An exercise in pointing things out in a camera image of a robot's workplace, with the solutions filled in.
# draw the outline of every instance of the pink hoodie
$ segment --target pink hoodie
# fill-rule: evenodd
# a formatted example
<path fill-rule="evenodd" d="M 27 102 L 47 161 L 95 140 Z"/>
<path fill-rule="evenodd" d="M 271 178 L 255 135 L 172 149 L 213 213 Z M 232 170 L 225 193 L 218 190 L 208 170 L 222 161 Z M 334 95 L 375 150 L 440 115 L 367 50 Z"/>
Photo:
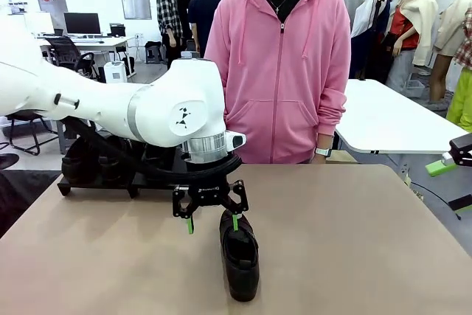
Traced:
<path fill-rule="evenodd" d="M 301 0 L 281 24 L 266 0 L 222 0 L 205 58 L 225 91 L 225 121 L 248 164 L 310 159 L 344 112 L 350 20 L 343 0 Z"/>

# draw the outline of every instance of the white table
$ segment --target white table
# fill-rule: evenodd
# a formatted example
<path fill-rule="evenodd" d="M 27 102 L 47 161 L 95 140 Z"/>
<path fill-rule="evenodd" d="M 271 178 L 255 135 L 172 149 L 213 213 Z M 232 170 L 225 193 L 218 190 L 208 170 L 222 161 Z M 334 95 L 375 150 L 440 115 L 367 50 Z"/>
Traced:
<path fill-rule="evenodd" d="M 466 131 L 375 80 L 351 79 L 336 129 L 359 153 L 442 154 Z"/>
<path fill-rule="evenodd" d="M 128 57 L 128 68 L 130 68 L 130 75 L 132 77 L 136 74 L 136 72 L 131 73 L 131 64 L 129 63 L 129 53 L 128 53 L 128 41 L 132 40 L 134 37 L 109 37 L 109 38 L 94 38 L 96 42 L 80 42 L 80 38 L 72 38 L 75 46 L 81 52 L 114 52 L 116 57 L 118 56 L 117 47 L 126 46 L 126 55 Z M 37 40 L 41 50 L 47 51 L 49 54 L 49 47 L 50 44 L 46 39 L 39 38 Z"/>

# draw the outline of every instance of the red top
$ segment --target red top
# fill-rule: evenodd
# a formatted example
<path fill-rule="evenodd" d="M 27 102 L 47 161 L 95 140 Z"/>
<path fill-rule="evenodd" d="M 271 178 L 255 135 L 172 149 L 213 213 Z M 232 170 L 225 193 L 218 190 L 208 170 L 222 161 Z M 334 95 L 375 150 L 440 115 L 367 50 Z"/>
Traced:
<path fill-rule="evenodd" d="M 393 15 L 392 27 L 390 28 L 390 32 L 400 37 L 412 27 L 413 24 L 409 21 L 409 19 L 402 15 L 402 13 L 400 12 L 400 7 L 397 7 L 395 14 Z M 403 45 L 401 48 L 415 49 L 418 47 L 419 42 L 420 34 L 416 32 L 414 35 L 411 35 L 405 41 L 403 41 Z"/>

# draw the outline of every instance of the sign on wall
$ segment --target sign on wall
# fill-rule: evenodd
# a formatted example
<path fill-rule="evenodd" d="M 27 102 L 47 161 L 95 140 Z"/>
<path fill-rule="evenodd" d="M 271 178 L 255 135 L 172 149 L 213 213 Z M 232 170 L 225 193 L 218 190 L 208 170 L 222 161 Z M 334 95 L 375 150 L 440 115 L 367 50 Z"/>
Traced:
<path fill-rule="evenodd" d="M 67 13 L 66 0 L 38 0 L 41 11 L 51 13 L 52 25 L 55 29 L 64 30 L 67 33 L 66 21 L 64 20 L 64 13 Z"/>

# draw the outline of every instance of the wristwatch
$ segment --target wristwatch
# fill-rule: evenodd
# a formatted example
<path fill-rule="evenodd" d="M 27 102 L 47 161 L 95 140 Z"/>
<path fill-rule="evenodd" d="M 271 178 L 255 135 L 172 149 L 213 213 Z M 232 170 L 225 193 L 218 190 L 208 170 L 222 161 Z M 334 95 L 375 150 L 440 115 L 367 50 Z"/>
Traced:
<path fill-rule="evenodd" d="M 315 149 L 315 154 L 323 155 L 323 156 L 326 156 L 327 158 L 329 158 L 331 156 L 331 149 L 317 148 L 317 149 Z"/>

